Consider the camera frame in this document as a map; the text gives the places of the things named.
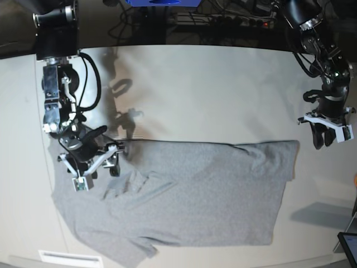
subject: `cable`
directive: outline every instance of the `cable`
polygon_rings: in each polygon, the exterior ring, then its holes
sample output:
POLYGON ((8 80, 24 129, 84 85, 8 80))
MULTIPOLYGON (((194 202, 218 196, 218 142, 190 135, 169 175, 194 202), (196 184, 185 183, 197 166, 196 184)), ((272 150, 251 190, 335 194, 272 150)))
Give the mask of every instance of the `cable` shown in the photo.
POLYGON ((330 92, 313 89, 311 91, 305 92, 303 94, 302 98, 305 102, 315 103, 317 101, 317 99, 319 99, 321 97, 330 96, 330 95, 331 95, 330 92))
MULTIPOLYGON (((82 124, 82 125, 83 125, 84 127, 88 128, 88 129, 90 129, 91 131, 94 130, 93 128, 91 128, 91 127, 89 127, 89 126, 87 126, 87 125, 85 125, 85 124, 82 124)), ((102 133, 101 135, 102 135, 103 137, 109 139, 110 141, 116 143, 116 144, 118 144, 119 142, 121 142, 120 140, 119 140, 119 141, 118 141, 118 140, 115 140, 115 139, 109 137, 108 135, 106 135, 106 134, 104 134, 104 133, 102 133)))
POLYGON ((236 4, 240 8, 243 8, 244 10, 246 10, 251 15, 251 17, 253 17, 253 18, 266 18, 266 19, 271 18, 272 20, 276 20, 275 18, 273 18, 273 11, 270 11, 270 14, 271 14, 270 16, 259 16, 259 15, 255 15, 255 14, 251 13, 251 11, 249 9, 241 6, 241 4, 239 4, 237 2, 232 2, 232 4, 236 4))
POLYGON ((314 69, 316 69, 317 71, 320 72, 321 75, 324 75, 325 77, 331 79, 332 81, 335 81, 331 76, 329 76, 326 72, 322 71, 321 69, 319 69, 318 67, 316 67, 312 62, 310 62, 304 55, 302 55, 301 53, 299 53, 299 55, 307 62, 311 65, 311 67, 313 67, 314 69))
POLYGON ((222 5, 221 5, 221 3, 219 2, 219 0, 215 0, 216 1, 216 3, 217 3, 217 5, 224 11, 224 12, 230 12, 230 13, 233 13, 233 14, 238 14, 238 15, 241 15, 241 16, 244 16, 244 17, 248 17, 248 18, 267 18, 267 19, 272 19, 272 20, 275 20, 275 18, 273 18, 273 17, 267 17, 267 16, 265 16, 265 17, 259 17, 259 16, 255 16, 255 15, 246 15, 246 14, 244 14, 244 13, 242 13, 242 12, 239 12, 239 11, 236 11, 236 10, 232 10, 232 9, 226 9, 226 8, 224 8, 222 5))
MULTIPOLYGON (((195 21, 195 19, 194 19, 193 15, 192 15, 192 13, 191 13, 191 12, 189 12, 189 14, 190 14, 190 16, 191 16, 192 20, 194 21, 194 25, 195 25, 195 26, 196 26, 196 28, 197 28, 197 24, 196 24, 196 21, 195 21)), ((199 38, 200 38, 200 45, 201 45, 201 44, 202 44, 202 37, 201 37, 200 33, 198 32, 198 30, 197 30, 197 34, 198 34, 198 36, 199 36, 199 38)))
POLYGON ((72 154, 72 152, 71 152, 70 150, 68 150, 68 149, 60 142, 59 139, 58 139, 58 143, 61 145, 61 147, 62 147, 63 149, 65 149, 65 150, 68 152, 68 154, 70 154, 70 155, 72 156, 72 158, 73 158, 73 160, 74 160, 74 163, 75 163, 75 165, 76 165, 76 168, 77 168, 77 176, 80 177, 80 171, 79 171, 79 168, 78 168, 77 159, 74 157, 74 155, 72 154))
POLYGON ((125 16, 125 22, 128 23, 128 14, 127 14, 127 11, 125 10, 122 1, 119 0, 118 2, 119 2, 119 5, 120 5, 120 7, 121 7, 121 9, 122 9, 122 11, 123 11, 122 14, 124 14, 124 16, 125 16))
POLYGON ((324 4, 324 8, 322 9, 322 14, 324 15, 324 17, 326 17, 326 7, 328 4, 331 3, 331 0, 328 0, 325 4, 324 4))
POLYGON ((205 23, 208 23, 208 21, 205 21, 203 18, 194 18, 191 14, 191 12, 189 12, 189 14, 191 15, 191 18, 192 18, 192 21, 195 23, 196 20, 199 20, 199 21, 203 21, 205 23))
POLYGON ((85 62, 84 58, 81 57, 81 59, 82 59, 82 61, 84 63, 84 66, 85 66, 85 82, 84 82, 84 86, 83 86, 82 95, 80 96, 80 100, 79 100, 79 104, 78 104, 79 107, 80 107, 80 105, 82 103, 84 92, 85 92, 85 88, 87 86, 87 81, 88 81, 88 66, 87 66, 87 63, 85 62))
POLYGON ((217 12, 220 12, 220 10, 218 9, 218 7, 215 5, 214 2, 212 2, 211 0, 208 0, 208 2, 210 2, 213 9, 215 9, 217 12))
POLYGON ((81 52, 81 53, 79 54, 79 56, 80 56, 81 58, 86 59, 86 60, 90 63, 91 67, 93 68, 93 71, 94 71, 94 74, 95 74, 95 78, 96 78, 96 80, 97 80, 97 96, 95 97, 94 103, 93 103, 91 106, 89 106, 89 107, 78 107, 79 112, 82 112, 82 113, 83 113, 83 112, 91 111, 91 110, 93 110, 95 107, 97 107, 97 105, 98 105, 98 103, 99 103, 99 101, 100 101, 100 97, 101 97, 101 95, 102 95, 102 83, 101 83, 101 81, 100 81, 99 71, 98 71, 98 69, 97 69, 97 66, 95 66, 94 60, 93 60, 88 54, 86 54, 86 53, 82 53, 82 52, 81 52))
POLYGON ((294 53, 294 56, 295 56, 295 59, 297 60, 297 62, 299 63, 299 65, 301 66, 301 68, 304 70, 304 72, 310 76, 311 78, 316 78, 318 77, 319 75, 323 75, 324 73, 319 69, 317 68, 316 66, 314 66, 314 64, 312 64, 312 62, 310 62, 304 55, 302 55, 301 53, 294 53), (310 72, 310 70, 307 70, 307 68, 305 67, 304 63, 301 61, 301 58, 302 57, 307 63, 310 64, 310 67, 313 67, 315 70, 318 71, 318 74, 314 74, 312 72, 310 72))
POLYGON ((202 6, 202 4, 203 4, 204 2, 206 2, 206 0, 202 0, 202 1, 199 3, 199 5, 196 7, 196 9, 193 11, 193 13, 195 13, 196 11, 198 11, 199 8, 201 8, 201 10, 203 11, 203 6, 202 6))
POLYGON ((130 10, 132 10, 133 9, 133 7, 129 7, 128 9, 123 9, 123 12, 120 14, 120 16, 119 16, 119 19, 120 19, 120 21, 119 21, 119 23, 118 24, 116 24, 116 25, 114 25, 112 28, 110 28, 109 30, 108 30, 108 32, 107 32, 107 34, 111 37, 111 38, 113 38, 113 39, 118 39, 118 38, 120 38, 120 39, 128 39, 128 38, 121 38, 121 34, 122 34, 122 32, 123 32, 123 29, 121 30, 121 32, 120 32, 120 34, 119 34, 119 36, 115 36, 115 35, 113 35, 112 34, 112 31, 114 31, 116 28, 118 28, 122 23, 123 23, 123 15, 124 16, 126 16, 126 21, 125 21, 125 25, 124 25, 124 28, 127 26, 127 25, 132 25, 133 26, 133 24, 130 24, 129 22, 128 22, 128 15, 127 15, 127 12, 128 11, 130 11, 130 10))
POLYGON ((288 25, 286 25, 286 27, 285 27, 285 39, 286 39, 286 43, 288 44, 289 49, 291 50, 291 52, 293 53, 293 55, 295 57, 297 63, 300 65, 301 69, 305 72, 306 75, 308 75, 311 78, 318 77, 319 76, 318 74, 313 74, 312 72, 310 72, 306 68, 305 64, 302 62, 301 58, 297 54, 297 52, 296 52, 297 49, 291 44, 291 41, 290 41, 290 38, 289 38, 289 35, 288 35, 288 32, 289 32, 289 28, 288 27, 289 27, 288 25))

